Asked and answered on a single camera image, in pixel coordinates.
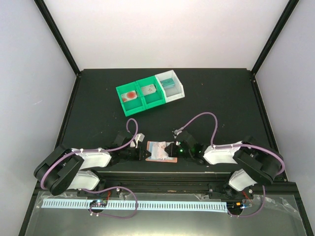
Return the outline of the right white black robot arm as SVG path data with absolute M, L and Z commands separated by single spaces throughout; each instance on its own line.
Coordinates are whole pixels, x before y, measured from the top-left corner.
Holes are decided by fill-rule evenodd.
M 181 131 L 175 135 L 175 142 L 167 145 L 164 151 L 170 157 L 183 157 L 199 165 L 237 165 L 239 169 L 233 171 L 225 183 L 210 187 L 225 199 L 241 198 L 242 191 L 252 185 L 271 185 L 285 170 L 283 157 L 259 146 L 251 136 L 232 144 L 206 145 L 198 143 L 190 133 Z

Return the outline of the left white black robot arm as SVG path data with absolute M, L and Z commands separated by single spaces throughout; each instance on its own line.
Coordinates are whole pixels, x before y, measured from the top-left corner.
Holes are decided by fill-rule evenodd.
M 57 196 L 68 189 L 87 189 L 101 196 L 106 189 L 95 168 L 110 167 L 121 161 L 141 161 L 151 153 L 141 145 L 144 135 L 118 133 L 109 150 L 77 149 L 59 145 L 34 170 L 42 189 Z

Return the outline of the pink leather card holder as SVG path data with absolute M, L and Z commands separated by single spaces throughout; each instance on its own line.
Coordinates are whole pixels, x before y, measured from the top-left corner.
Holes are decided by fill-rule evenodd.
M 150 152 L 150 156 L 147 157 L 146 161 L 151 162 L 165 162 L 165 163 L 177 163 L 177 157 L 170 157 L 165 148 L 170 146 L 171 142 L 147 142 L 147 151 Z

